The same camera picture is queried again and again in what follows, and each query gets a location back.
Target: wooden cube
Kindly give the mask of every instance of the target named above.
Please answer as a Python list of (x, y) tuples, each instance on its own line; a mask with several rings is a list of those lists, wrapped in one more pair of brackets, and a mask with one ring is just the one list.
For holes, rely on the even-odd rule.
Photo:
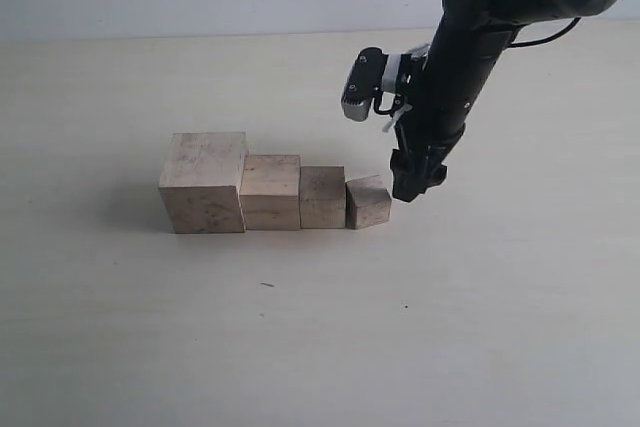
[(347, 182), (347, 226), (365, 229), (389, 222), (391, 195), (379, 175)]
[(300, 221), (303, 229), (344, 229), (344, 167), (302, 167)]
[(244, 232), (244, 133), (175, 134), (159, 190), (177, 234)]
[(249, 155), (240, 204), (247, 230), (300, 230), (300, 156)]

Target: large wooden cube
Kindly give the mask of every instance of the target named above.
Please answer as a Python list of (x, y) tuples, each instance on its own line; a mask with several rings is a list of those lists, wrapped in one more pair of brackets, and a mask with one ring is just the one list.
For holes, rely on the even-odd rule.
[(347, 227), (365, 229), (389, 222), (391, 195), (379, 175), (347, 182)]
[(300, 156), (248, 156), (240, 188), (247, 230), (299, 230), (299, 189)]
[(300, 221), (303, 229), (344, 229), (344, 167), (302, 167)]
[(244, 133), (175, 134), (159, 190), (177, 234), (245, 231), (240, 185)]

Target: black cable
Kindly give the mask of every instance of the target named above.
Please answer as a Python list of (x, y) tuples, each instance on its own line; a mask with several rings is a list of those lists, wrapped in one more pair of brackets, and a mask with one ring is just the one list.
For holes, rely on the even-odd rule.
[(576, 25), (578, 25), (578, 23), (582, 20), (581, 17), (576, 17), (575, 19), (573, 19), (571, 21), (571, 23), (569, 25), (567, 25), (564, 29), (562, 29), (560, 32), (558, 32), (557, 34), (552, 35), (551, 37), (547, 37), (546, 39), (540, 39), (540, 40), (533, 40), (531, 42), (518, 42), (515, 44), (511, 44), (509, 46), (510, 49), (519, 49), (522, 47), (536, 47), (538, 45), (544, 45), (544, 44), (548, 44), (549, 42), (553, 42), (554, 40), (558, 40), (560, 37), (568, 34), (569, 32), (571, 32)]

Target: table surface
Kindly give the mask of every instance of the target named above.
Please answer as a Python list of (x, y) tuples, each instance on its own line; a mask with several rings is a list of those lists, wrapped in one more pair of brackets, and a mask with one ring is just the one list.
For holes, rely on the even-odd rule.
[(0, 44), (2, 424), (636, 425), (638, 33), (507, 52), (385, 226), (222, 236), (170, 233), (173, 132), (390, 185), (340, 91), (432, 31)]

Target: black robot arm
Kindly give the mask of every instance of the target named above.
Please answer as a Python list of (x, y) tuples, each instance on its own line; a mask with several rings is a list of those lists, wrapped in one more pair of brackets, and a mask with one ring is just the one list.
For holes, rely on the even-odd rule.
[[(442, 20), (428, 50), (397, 56), (380, 49), (361, 52), (342, 105), (357, 121), (367, 118), (372, 105), (377, 113), (394, 116), (394, 197), (412, 202), (444, 182), (443, 161), (462, 138), (467, 116), (501, 54), (521, 45), (514, 41), (524, 27), (572, 18), (574, 27), (578, 19), (598, 15), (616, 1), (443, 0)], [(383, 92), (395, 94), (387, 110), (380, 109)]]

